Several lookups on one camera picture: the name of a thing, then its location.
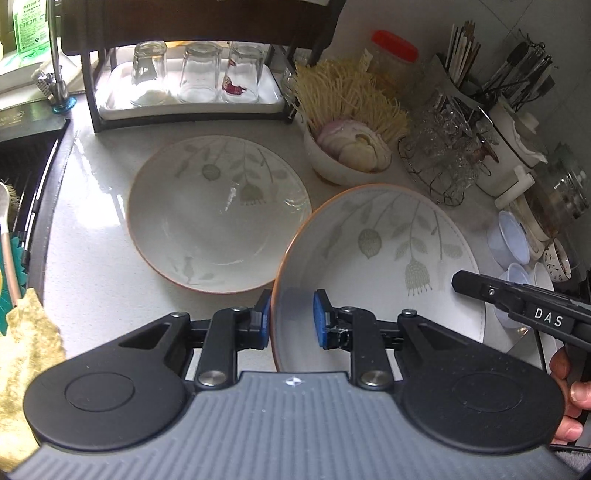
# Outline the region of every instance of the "spice jar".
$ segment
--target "spice jar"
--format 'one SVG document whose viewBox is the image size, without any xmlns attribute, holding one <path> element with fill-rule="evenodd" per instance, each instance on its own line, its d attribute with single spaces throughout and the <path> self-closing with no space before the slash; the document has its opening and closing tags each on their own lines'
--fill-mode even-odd
<svg viewBox="0 0 591 480">
<path fill-rule="evenodd" d="M 375 75 L 376 87 L 391 100 L 399 98 L 412 82 L 417 58 L 413 44 L 387 30 L 376 30 L 363 52 L 360 67 Z"/>
</svg>

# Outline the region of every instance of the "kitchen counter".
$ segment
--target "kitchen counter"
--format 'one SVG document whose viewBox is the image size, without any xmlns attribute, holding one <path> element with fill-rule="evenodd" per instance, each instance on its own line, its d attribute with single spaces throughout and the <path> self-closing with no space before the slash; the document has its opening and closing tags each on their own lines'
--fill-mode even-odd
<svg viewBox="0 0 591 480">
<path fill-rule="evenodd" d="M 74 146 L 54 211 L 44 282 L 44 305 L 61 330 L 68 357 L 175 310 L 187 311 L 194 319 L 211 318 L 221 308 L 254 305 L 260 295 L 262 289 L 232 295 L 187 290 L 159 276 L 136 251 L 126 226 L 129 191 L 139 168 L 163 146 L 197 135 L 233 135 L 259 143 L 289 163 L 306 185 L 314 208 L 343 190 L 316 176 L 295 124 L 192 122 L 95 135 L 82 96 L 72 118 Z M 386 180 L 417 189 L 397 162 Z M 502 270 L 486 245 L 486 227 L 496 215 L 492 199 L 471 189 L 461 206 L 444 209 L 466 237 L 480 272 L 500 275 Z M 487 310 L 487 345 L 508 351 L 521 335 L 505 330 Z M 240 352 L 238 370 L 245 369 L 274 370 L 271 348 Z"/>
</svg>

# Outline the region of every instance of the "white tray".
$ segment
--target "white tray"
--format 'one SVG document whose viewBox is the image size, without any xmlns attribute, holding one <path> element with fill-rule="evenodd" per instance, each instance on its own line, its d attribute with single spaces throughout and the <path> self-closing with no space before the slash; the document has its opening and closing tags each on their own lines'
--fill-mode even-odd
<svg viewBox="0 0 591 480">
<path fill-rule="evenodd" d="M 220 98 L 208 103 L 181 103 L 177 100 L 178 84 L 181 78 L 183 59 L 167 60 L 167 82 L 170 94 L 168 99 L 153 106 L 134 106 L 129 101 L 131 88 L 132 62 L 122 63 L 111 73 L 104 92 L 97 92 L 100 102 L 99 114 L 105 120 L 136 118 L 150 115 L 169 115 L 171 113 L 278 113 L 283 110 L 284 100 L 269 67 L 263 65 L 259 83 L 257 103 L 226 103 Z M 220 72 L 219 84 L 222 84 L 224 72 Z"/>
</svg>

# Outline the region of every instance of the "human hand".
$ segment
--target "human hand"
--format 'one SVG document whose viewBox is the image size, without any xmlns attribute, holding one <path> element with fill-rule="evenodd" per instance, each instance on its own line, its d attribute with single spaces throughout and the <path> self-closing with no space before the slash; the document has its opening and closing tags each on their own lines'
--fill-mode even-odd
<svg viewBox="0 0 591 480">
<path fill-rule="evenodd" d="M 566 444 L 577 440 L 583 433 L 583 426 L 575 418 L 581 415 L 581 410 L 591 410 L 591 382 L 575 382 L 569 388 L 566 378 L 570 372 L 570 360 L 564 347 L 552 356 L 550 371 L 550 376 L 564 394 L 564 417 L 552 443 Z"/>
</svg>

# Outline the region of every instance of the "gray ribbed plate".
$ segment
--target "gray ribbed plate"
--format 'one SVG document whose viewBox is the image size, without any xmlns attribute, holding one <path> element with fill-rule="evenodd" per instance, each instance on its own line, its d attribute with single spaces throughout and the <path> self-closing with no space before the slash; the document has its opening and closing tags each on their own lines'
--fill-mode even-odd
<svg viewBox="0 0 591 480">
<path fill-rule="evenodd" d="M 246 372 L 200 393 L 181 421 L 129 450 L 81 455 L 42 446 L 14 480 L 574 479 L 540 447 L 478 456 L 423 436 L 386 393 L 344 373 Z"/>
</svg>

